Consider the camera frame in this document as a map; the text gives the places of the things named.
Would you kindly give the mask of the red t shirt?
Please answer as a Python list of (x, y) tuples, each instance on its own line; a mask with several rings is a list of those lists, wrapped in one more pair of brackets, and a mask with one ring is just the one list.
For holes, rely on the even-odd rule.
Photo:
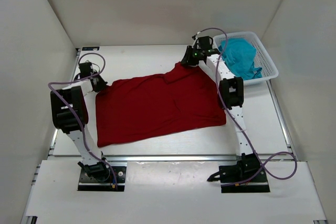
[(120, 79), (96, 95), (98, 147), (226, 124), (215, 82), (200, 67)]

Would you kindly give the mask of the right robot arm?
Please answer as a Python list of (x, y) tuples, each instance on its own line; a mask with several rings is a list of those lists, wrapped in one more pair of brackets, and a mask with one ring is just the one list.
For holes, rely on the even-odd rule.
[(267, 176), (262, 169), (257, 155), (246, 139), (246, 125), (243, 115), (244, 81), (235, 76), (224, 63), (220, 51), (213, 46), (213, 38), (210, 36), (199, 37), (194, 35), (193, 44), (187, 46), (181, 64), (185, 66), (197, 66), (204, 61), (206, 66), (215, 75), (218, 97), (222, 106), (233, 122), (236, 132), (236, 164), (221, 166), (219, 171), (210, 175), (208, 182), (221, 181), (224, 186), (230, 184), (266, 183)]

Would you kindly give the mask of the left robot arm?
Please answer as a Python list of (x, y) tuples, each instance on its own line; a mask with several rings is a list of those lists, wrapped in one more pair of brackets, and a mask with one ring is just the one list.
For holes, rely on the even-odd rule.
[(111, 168), (88, 130), (89, 114), (85, 96), (102, 91), (107, 87), (107, 82), (93, 66), (94, 63), (90, 61), (80, 63), (79, 74), (74, 81), (51, 82), (48, 87), (55, 128), (74, 143), (82, 158), (78, 163), (82, 171), (97, 182), (105, 183), (112, 176)]

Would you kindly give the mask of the teal t shirt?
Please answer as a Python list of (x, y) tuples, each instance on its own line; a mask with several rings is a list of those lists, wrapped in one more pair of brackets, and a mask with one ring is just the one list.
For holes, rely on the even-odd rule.
[(230, 38), (222, 55), (229, 70), (244, 81), (262, 77), (262, 67), (255, 67), (257, 50), (243, 38)]

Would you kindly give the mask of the white plastic basket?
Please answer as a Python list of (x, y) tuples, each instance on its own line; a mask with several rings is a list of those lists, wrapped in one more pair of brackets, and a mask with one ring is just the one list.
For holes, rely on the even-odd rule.
[(278, 77), (278, 70), (272, 61), (270, 55), (268, 54), (267, 50), (264, 48), (263, 44), (261, 43), (258, 36), (251, 31), (241, 31), (235, 33), (229, 33), (227, 35), (217, 35), (213, 38), (214, 46), (217, 47), (219, 50), (226, 48), (227, 42), (230, 38), (243, 38), (247, 40), (256, 50), (256, 56), (254, 60), (255, 67), (262, 67), (262, 77), (259, 79), (252, 79), (244, 81), (244, 85), (252, 85), (261, 83), (270, 79), (274, 79)]

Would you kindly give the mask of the aluminium front rail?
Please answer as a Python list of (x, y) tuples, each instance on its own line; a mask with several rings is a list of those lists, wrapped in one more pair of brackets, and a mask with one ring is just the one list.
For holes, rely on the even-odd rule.
[(111, 162), (182, 162), (235, 161), (235, 155), (107, 155)]

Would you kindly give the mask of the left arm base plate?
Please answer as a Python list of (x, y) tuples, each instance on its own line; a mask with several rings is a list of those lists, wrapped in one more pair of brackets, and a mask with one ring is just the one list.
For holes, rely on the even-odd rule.
[(125, 189), (126, 166), (112, 166), (114, 173), (104, 163), (84, 165), (79, 162), (81, 172), (78, 180), (78, 191), (120, 191)]

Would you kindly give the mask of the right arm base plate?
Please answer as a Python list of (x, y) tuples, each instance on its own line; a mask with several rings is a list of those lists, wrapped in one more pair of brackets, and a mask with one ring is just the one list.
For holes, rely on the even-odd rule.
[(269, 193), (270, 187), (266, 172), (262, 169), (255, 177), (256, 171), (239, 173), (236, 165), (219, 166), (222, 194), (233, 193)]

